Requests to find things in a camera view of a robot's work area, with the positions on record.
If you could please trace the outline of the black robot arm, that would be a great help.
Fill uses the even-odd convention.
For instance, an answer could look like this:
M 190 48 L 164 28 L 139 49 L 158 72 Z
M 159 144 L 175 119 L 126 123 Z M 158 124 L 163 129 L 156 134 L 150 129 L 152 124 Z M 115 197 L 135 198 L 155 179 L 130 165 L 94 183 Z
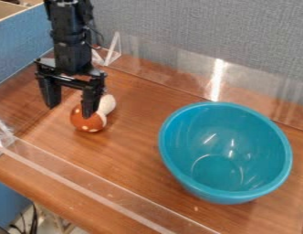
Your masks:
M 62 102 L 62 87 L 82 90 L 82 116 L 96 112 L 107 73 L 92 64 L 94 6 L 90 0 L 44 0 L 51 21 L 54 58 L 38 58 L 36 80 L 46 105 Z

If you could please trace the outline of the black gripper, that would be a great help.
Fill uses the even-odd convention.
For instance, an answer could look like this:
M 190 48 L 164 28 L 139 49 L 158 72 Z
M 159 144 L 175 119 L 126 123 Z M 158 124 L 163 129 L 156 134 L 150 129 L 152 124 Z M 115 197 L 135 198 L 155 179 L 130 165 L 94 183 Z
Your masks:
M 88 119 L 98 110 L 107 77 L 107 73 L 92 65 L 90 45 L 56 43 L 54 58 L 39 58 L 35 63 L 46 105 L 52 109 L 62 102 L 62 86 L 82 90 L 82 116 Z

